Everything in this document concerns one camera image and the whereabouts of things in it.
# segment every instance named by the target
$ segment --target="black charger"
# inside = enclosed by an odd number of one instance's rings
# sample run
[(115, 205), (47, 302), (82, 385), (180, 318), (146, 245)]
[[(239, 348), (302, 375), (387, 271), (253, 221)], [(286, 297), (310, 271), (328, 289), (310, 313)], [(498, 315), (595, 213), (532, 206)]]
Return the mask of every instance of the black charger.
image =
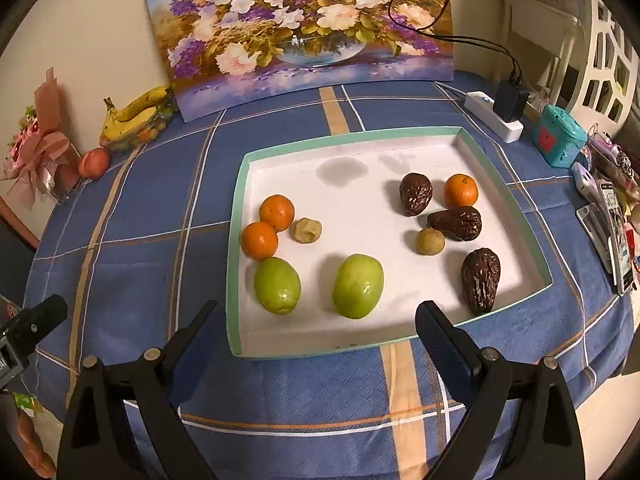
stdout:
[(494, 112), (505, 123), (518, 121), (524, 113), (527, 99), (529, 99), (527, 90), (517, 83), (503, 79), (495, 95)]

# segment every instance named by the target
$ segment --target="teal container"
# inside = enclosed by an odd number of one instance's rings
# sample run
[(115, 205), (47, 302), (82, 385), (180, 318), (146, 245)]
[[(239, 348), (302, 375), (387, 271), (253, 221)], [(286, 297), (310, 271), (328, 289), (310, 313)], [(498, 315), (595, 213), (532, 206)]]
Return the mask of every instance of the teal container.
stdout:
[(554, 168), (569, 168), (587, 142), (587, 132), (565, 110), (547, 105), (533, 135), (546, 162)]

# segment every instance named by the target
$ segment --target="blue plaid tablecloth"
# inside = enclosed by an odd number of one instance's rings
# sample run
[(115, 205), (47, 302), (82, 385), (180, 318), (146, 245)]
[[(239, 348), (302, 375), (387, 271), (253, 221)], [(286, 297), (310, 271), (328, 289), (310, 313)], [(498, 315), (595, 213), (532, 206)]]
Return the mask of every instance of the blue plaid tablecloth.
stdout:
[[(488, 84), (457, 72), (463, 91)], [(232, 194), (245, 153), (346, 132), (462, 126), (484, 149), (540, 242), (554, 284), (465, 330), (507, 359), (558, 358), (574, 403), (618, 366), (632, 338), (620, 298), (575, 217), (585, 203), (567, 170), (549, 167), (530, 142), (503, 143), (431, 82), (376, 82), (284, 94), (185, 124), (113, 161), (49, 220), (31, 268), (26, 304), (62, 295), (67, 321), (38, 347), (24, 383), (59, 419), (83, 357), (107, 364), (163, 346), (209, 299), (225, 297)], [(224, 309), (214, 351), (180, 416), (221, 479), (421, 478), (464, 414), (418, 340), (355, 352), (251, 361), (230, 354)], [(150, 468), (135, 405), (130, 419)], [(505, 410), (478, 478), (497, 464), (513, 419)]]

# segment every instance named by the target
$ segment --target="banana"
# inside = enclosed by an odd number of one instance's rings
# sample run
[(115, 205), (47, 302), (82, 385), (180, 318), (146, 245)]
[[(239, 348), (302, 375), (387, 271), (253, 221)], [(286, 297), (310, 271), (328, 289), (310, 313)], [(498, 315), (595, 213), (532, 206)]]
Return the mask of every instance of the banana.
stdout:
[(142, 112), (142, 110), (156, 106), (160, 102), (171, 97), (171, 95), (172, 90), (170, 86), (157, 86), (156, 88), (152, 88), (151, 90), (143, 93), (140, 97), (136, 98), (135, 101), (125, 106), (122, 110), (116, 110), (115, 119), (121, 123), (130, 121)]
[(107, 116), (104, 119), (104, 126), (102, 127), (102, 133), (100, 134), (100, 145), (103, 142), (114, 142), (119, 139), (126, 139), (127, 137), (137, 134), (140, 130), (146, 127), (147, 121), (151, 120), (154, 115), (159, 113), (158, 107), (152, 106), (143, 109), (138, 115), (133, 117), (129, 121), (119, 121), (117, 111), (110, 98), (106, 98), (104, 103), (107, 105)]

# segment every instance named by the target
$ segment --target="screw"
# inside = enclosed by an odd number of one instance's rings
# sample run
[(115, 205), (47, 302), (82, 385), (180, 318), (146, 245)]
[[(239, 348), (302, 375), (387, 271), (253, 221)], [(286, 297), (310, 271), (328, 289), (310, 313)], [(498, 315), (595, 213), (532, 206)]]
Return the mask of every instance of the screw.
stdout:
[(558, 361), (556, 361), (552, 357), (547, 356), (544, 359), (542, 359), (542, 362), (545, 364), (547, 368), (551, 370), (555, 370), (556, 368), (558, 368)]
[(500, 354), (498, 354), (498, 351), (495, 348), (491, 348), (490, 346), (483, 348), (480, 351), (480, 354), (487, 361), (497, 361), (498, 357), (500, 357)]
[(155, 361), (160, 357), (161, 353), (162, 352), (160, 351), (159, 348), (148, 348), (147, 350), (145, 350), (145, 353), (143, 354), (143, 356), (147, 361)]
[(90, 355), (89, 357), (85, 357), (82, 361), (82, 366), (84, 366), (87, 370), (90, 370), (95, 365), (98, 364), (98, 358), (95, 355)]

